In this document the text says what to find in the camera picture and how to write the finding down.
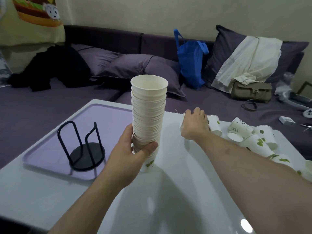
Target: lavender tray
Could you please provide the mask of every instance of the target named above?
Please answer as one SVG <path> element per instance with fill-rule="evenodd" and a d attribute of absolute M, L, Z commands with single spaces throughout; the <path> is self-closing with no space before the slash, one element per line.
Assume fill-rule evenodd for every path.
<path fill-rule="evenodd" d="M 93 103 L 96 101 L 92 100 L 66 121 L 72 120 L 76 123 L 82 139 L 93 128 L 94 122 L 96 122 L 106 153 L 105 160 L 107 161 L 125 127 L 132 122 L 132 112 L 129 109 Z M 27 165 L 82 180 L 96 178 L 104 168 L 104 162 L 97 168 L 87 172 L 74 171 L 69 166 L 69 161 L 57 138 L 58 128 L 59 126 L 29 148 L 23 156 L 23 162 Z M 61 136 L 69 153 L 79 146 L 79 141 L 72 124 L 68 124 L 62 129 Z M 88 141 L 98 143 L 96 132 L 90 135 Z"/>

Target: small white box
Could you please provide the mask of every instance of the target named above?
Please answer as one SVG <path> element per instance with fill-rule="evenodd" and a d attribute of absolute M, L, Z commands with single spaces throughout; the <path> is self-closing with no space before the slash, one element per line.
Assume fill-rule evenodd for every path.
<path fill-rule="evenodd" d="M 281 117 L 279 118 L 279 120 L 280 120 L 280 122 L 282 122 L 284 125 L 288 125 L 288 126 L 292 126 L 292 125 L 296 124 L 296 123 L 294 122 L 294 120 L 291 119 L 290 117 L 283 117 L 283 116 L 281 116 Z"/>

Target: khaki handbag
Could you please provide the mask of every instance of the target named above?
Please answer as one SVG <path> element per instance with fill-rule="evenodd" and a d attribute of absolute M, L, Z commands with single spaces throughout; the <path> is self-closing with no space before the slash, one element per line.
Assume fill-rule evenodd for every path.
<path fill-rule="evenodd" d="M 250 109 L 246 106 L 246 103 L 242 105 L 245 110 L 256 111 L 258 106 L 255 102 L 268 103 L 272 98 L 272 86 L 267 83 L 250 83 L 248 85 L 242 85 L 236 81 L 233 85 L 231 96 L 233 99 L 252 101 L 251 104 L 255 109 Z"/>

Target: black metal cup holder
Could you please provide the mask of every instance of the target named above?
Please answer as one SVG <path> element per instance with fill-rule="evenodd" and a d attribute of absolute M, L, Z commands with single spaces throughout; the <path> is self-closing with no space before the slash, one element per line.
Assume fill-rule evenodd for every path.
<path fill-rule="evenodd" d="M 76 135 L 78 137 L 80 146 L 78 146 L 76 149 L 72 151 L 72 153 L 69 155 L 64 142 L 60 136 L 60 131 L 63 129 L 64 126 L 67 124 L 73 124 Z M 88 142 L 88 137 L 96 131 L 99 143 L 95 142 Z M 65 122 L 63 125 L 60 126 L 60 128 L 57 130 L 57 137 L 60 141 L 60 144 L 62 145 L 64 152 L 68 158 L 69 165 L 71 168 L 78 172 L 86 172 L 89 170 L 92 170 L 99 166 L 103 161 L 105 161 L 105 149 L 102 146 L 101 139 L 99 137 L 99 130 L 97 128 L 96 122 L 94 123 L 94 127 L 90 132 L 85 136 L 85 144 L 82 144 L 77 127 L 75 122 L 68 121 Z"/>

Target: blue tote bag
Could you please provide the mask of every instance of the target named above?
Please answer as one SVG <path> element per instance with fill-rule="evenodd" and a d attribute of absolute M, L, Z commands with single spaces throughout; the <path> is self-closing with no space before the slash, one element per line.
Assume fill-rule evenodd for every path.
<path fill-rule="evenodd" d="M 182 35 L 177 29 L 174 30 L 174 38 L 177 43 L 177 56 L 181 67 L 181 74 L 185 78 L 185 84 L 193 89 L 199 89 L 205 82 L 201 79 L 202 54 L 209 53 L 205 42 L 184 41 L 180 46 L 179 36 Z"/>

